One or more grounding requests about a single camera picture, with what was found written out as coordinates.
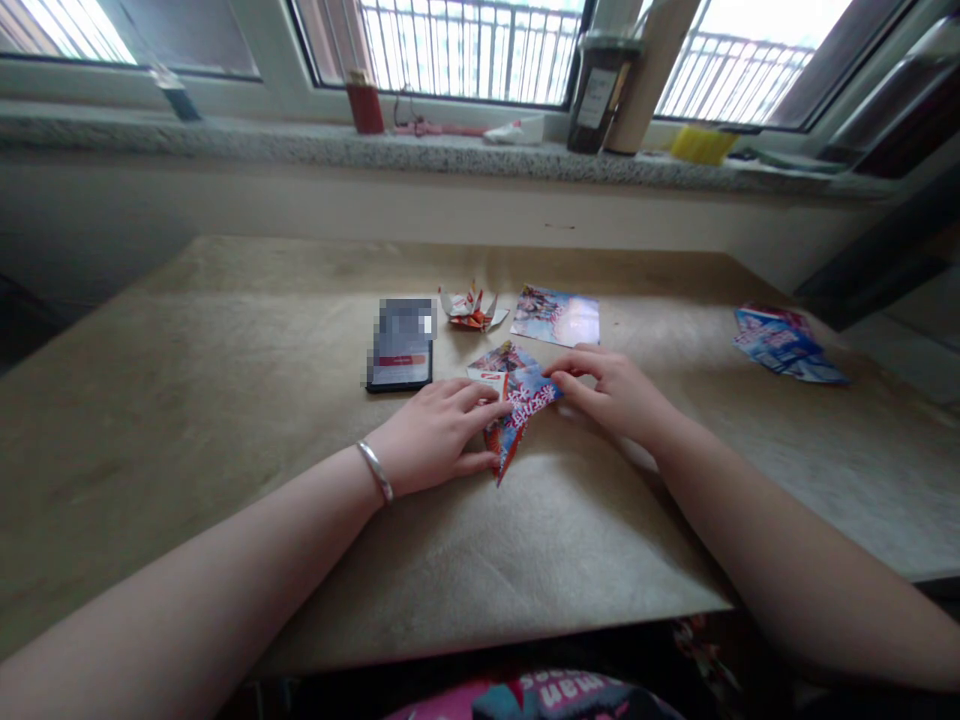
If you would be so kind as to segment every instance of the colorful clothing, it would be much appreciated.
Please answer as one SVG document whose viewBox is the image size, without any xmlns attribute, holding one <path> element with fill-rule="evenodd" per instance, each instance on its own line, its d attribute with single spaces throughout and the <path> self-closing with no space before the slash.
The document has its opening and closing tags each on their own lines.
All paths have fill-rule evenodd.
<svg viewBox="0 0 960 720">
<path fill-rule="evenodd" d="M 385 720 L 682 720 L 652 693 L 597 673 L 543 670 L 478 680 L 409 705 Z"/>
</svg>

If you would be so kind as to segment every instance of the label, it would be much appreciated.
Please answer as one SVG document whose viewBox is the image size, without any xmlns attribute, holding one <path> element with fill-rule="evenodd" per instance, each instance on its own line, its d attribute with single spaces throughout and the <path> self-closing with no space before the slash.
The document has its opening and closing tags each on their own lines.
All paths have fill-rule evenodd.
<svg viewBox="0 0 960 720">
<path fill-rule="evenodd" d="M 373 365 L 371 384 L 394 385 L 426 382 L 430 375 L 430 356 L 426 353 L 381 357 Z"/>
<path fill-rule="evenodd" d="M 600 127 L 603 112 L 607 109 L 607 102 L 613 94 L 614 85 L 619 73 L 613 70 L 594 68 L 590 71 L 587 80 L 587 89 L 583 92 L 583 103 L 577 114 L 577 125 L 596 130 Z"/>
<path fill-rule="evenodd" d="M 467 368 L 467 377 L 474 382 L 483 383 L 487 387 L 492 387 L 497 391 L 497 400 L 504 400 L 507 395 L 507 373 L 493 372 L 490 370 L 478 370 L 477 368 Z"/>
</svg>

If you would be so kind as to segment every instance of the smartphone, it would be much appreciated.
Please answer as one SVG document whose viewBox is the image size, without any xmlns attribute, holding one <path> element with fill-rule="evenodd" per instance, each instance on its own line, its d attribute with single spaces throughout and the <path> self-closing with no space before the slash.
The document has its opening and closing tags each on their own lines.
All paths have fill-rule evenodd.
<svg viewBox="0 0 960 720">
<path fill-rule="evenodd" d="M 367 392 L 419 390 L 433 382 L 433 300 L 381 300 L 367 355 Z"/>
</svg>

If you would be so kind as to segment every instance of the yellow sponge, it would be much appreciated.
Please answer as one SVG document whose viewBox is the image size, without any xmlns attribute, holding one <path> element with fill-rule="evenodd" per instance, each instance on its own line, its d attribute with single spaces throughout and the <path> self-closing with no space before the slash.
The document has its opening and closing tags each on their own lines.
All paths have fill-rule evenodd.
<svg viewBox="0 0 960 720">
<path fill-rule="evenodd" d="M 702 125 L 687 125 L 673 141 L 670 154 L 678 160 L 698 165 L 722 165 L 723 159 L 740 136 Z"/>
</svg>

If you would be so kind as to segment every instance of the colorful paper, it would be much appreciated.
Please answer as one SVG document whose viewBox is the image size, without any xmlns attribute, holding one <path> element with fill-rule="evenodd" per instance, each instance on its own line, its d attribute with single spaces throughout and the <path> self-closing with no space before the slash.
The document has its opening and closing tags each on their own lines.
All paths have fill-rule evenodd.
<svg viewBox="0 0 960 720">
<path fill-rule="evenodd" d="M 803 315 L 746 303 L 737 308 L 736 316 L 740 334 L 733 339 L 733 344 L 754 362 L 803 382 L 850 383 L 826 359 Z"/>
<path fill-rule="evenodd" d="M 483 431 L 487 449 L 500 457 L 500 466 L 494 470 L 497 487 L 500 487 L 503 476 L 517 453 L 530 417 L 563 397 L 563 393 L 556 383 L 541 375 L 539 363 L 510 340 L 471 363 L 467 368 L 468 376 L 471 370 L 507 373 L 506 399 L 513 403 L 514 410 L 505 418 L 491 423 Z"/>
<path fill-rule="evenodd" d="M 486 312 L 480 309 L 483 300 L 483 290 L 477 292 L 475 283 L 470 283 L 470 292 L 466 295 L 448 295 L 443 286 L 439 288 L 440 305 L 454 325 L 463 325 L 480 332 L 487 332 L 504 321 L 509 310 L 497 310 L 498 295 L 494 295 L 493 302 Z"/>
<path fill-rule="evenodd" d="M 595 298 L 524 285 L 510 332 L 573 347 L 600 344 L 600 303 Z"/>
</svg>

